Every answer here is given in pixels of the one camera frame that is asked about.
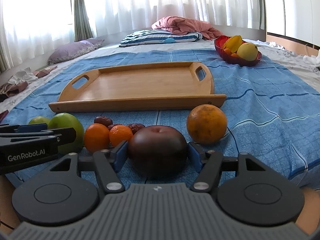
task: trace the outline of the orange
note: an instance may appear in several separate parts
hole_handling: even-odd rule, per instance
[[[224,49],[224,52],[227,53],[228,55],[231,55],[231,54],[232,54],[231,49],[228,49],[228,48],[225,48],[225,49]]]
[[[200,144],[219,141],[227,130],[227,117],[221,109],[212,105],[194,108],[187,118],[187,130],[190,137]]]
[[[109,148],[109,130],[101,123],[89,125],[84,132],[84,146],[90,153]]]
[[[133,133],[130,127],[119,124],[114,126],[109,133],[110,142],[113,147],[116,147],[122,141],[130,141]]]

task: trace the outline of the fruit bowl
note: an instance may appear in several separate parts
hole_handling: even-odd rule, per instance
[[[229,39],[228,36],[220,36],[214,40],[214,46],[216,48],[216,51],[218,52],[219,56],[227,63],[229,64],[239,64],[240,66],[247,66],[247,67],[253,67],[259,63],[261,60],[262,54],[260,51],[258,51],[257,58],[253,61],[248,61],[240,57],[233,57],[231,55],[228,55],[223,49],[223,44]]]

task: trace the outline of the pillow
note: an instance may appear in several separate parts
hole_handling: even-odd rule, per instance
[[[199,32],[190,32],[185,35],[176,35],[166,30],[144,30],[127,35],[119,44],[119,47],[127,47],[142,44],[193,42],[202,39]]]
[[[100,48],[102,43],[104,42],[104,40],[94,39],[94,38],[87,39],[86,41],[88,41],[91,44],[93,44],[96,49]]]
[[[55,63],[67,61],[84,55],[88,52],[94,51],[95,45],[89,41],[77,41],[68,43],[66,45],[57,48],[49,57],[48,64],[52,65]]]

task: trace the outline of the dark purple fruit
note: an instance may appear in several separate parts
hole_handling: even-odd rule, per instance
[[[127,126],[130,127],[133,134],[145,127],[142,123],[129,123]]]
[[[109,131],[110,131],[114,126],[119,125],[119,124],[120,124],[120,123],[115,123],[115,124],[109,125],[109,126],[108,126]]]
[[[105,127],[108,127],[109,125],[113,124],[113,121],[109,118],[109,117],[105,117],[105,116],[97,116],[94,119],[94,123],[101,123],[103,124]]]
[[[133,168],[148,178],[171,177],[181,172],[187,160],[187,142],[175,128],[147,126],[131,138],[128,157]]]

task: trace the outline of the wooden tray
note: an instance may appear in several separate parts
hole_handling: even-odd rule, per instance
[[[203,70],[200,80],[197,73]],[[79,79],[87,81],[78,89]],[[221,107],[226,95],[214,95],[210,70],[201,62],[125,65],[85,72],[63,89],[55,113],[192,109],[202,104]]]

